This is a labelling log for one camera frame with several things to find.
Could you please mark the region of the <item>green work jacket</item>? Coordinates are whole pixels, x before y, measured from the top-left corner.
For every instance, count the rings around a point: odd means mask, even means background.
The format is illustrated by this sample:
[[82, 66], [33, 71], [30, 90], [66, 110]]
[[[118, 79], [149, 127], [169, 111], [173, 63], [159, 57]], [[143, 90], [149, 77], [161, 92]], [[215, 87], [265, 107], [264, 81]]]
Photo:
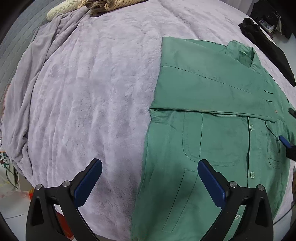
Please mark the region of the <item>green work jacket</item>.
[[163, 38], [132, 240], [200, 240], [220, 209], [198, 173], [202, 159], [242, 187], [266, 188], [276, 216], [295, 142], [290, 103], [252, 47]]

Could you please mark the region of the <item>red box on floor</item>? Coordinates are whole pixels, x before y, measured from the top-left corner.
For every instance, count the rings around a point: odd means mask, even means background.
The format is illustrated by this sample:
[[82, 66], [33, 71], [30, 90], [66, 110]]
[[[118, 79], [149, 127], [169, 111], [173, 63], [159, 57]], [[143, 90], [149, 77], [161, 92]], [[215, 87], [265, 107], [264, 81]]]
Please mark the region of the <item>red box on floor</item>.
[[67, 224], [67, 221], [65, 219], [65, 217], [63, 216], [63, 214], [60, 214], [58, 211], [56, 211], [56, 216], [58, 218], [58, 221], [60, 223], [60, 226], [64, 232], [64, 234], [66, 235], [66, 237], [70, 240], [74, 239], [74, 235], [70, 230], [69, 225]]

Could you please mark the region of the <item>black folded garment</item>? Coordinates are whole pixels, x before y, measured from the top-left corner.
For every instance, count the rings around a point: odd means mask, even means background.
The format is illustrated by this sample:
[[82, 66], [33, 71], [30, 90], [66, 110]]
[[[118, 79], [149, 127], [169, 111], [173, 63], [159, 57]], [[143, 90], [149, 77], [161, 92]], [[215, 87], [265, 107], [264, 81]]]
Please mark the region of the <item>black folded garment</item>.
[[245, 18], [238, 25], [248, 40], [255, 44], [260, 51], [278, 68], [286, 80], [295, 87], [295, 76], [284, 52], [262, 32], [260, 26], [250, 18]]

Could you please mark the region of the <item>dark clutter on nightstand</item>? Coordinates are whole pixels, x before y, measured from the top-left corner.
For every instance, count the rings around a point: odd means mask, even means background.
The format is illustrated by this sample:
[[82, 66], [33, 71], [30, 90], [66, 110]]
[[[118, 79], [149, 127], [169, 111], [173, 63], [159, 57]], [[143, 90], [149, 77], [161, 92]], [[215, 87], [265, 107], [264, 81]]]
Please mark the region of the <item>dark clutter on nightstand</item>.
[[281, 33], [287, 39], [292, 34], [295, 36], [295, 1], [258, 1], [253, 5], [250, 17], [257, 23], [264, 20], [276, 27], [281, 23]]

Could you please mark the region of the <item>grey throw blanket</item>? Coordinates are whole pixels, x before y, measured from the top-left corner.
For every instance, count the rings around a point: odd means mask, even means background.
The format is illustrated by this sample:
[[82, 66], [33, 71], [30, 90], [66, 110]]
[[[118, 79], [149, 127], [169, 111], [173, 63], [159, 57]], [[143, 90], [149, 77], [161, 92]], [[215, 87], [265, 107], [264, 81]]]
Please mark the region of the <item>grey throw blanket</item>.
[[28, 131], [32, 93], [45, 62], [78, 26], [88, 9], [57, 15], [38, 27], [31, 43], [18, 62], [4, 98], [1, 117], [2, 146], [14, 167], [25, 177], [33, 174], [28, 154]]

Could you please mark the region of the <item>grey quilted headboard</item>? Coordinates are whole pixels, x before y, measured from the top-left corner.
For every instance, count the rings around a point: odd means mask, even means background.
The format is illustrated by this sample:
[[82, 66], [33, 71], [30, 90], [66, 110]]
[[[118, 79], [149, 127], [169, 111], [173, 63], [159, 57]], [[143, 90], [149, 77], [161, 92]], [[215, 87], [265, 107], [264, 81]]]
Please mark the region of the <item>grey quilted headboard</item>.
[[1, 42], [1, 96], [5, 94], [34, 32], [47, 22], [47, 13], [59, 3], [61, 1], [33, 1], [8, 30]]

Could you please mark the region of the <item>beige striped garment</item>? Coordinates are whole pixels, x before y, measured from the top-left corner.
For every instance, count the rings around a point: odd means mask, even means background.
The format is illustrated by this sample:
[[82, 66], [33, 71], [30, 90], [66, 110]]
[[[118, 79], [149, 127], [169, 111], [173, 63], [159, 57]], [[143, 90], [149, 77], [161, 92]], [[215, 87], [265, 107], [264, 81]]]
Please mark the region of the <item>beige striped garment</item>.
[[53, 7], [46, 16], [48, 21], [53, 20], [55, 16], [59, 14], [66, 14], [79, 9], [83, 6], [90, 10], [90, 15], [98, 16], [99, 13], [105, 13], [109, 11], [114, 11], [119, 8], [124, 8], [126, 6], [132, 6], [134, 4], [141, 3], [141, 0], [107, 0], [107, 1], [63, 1], [57, 6]]

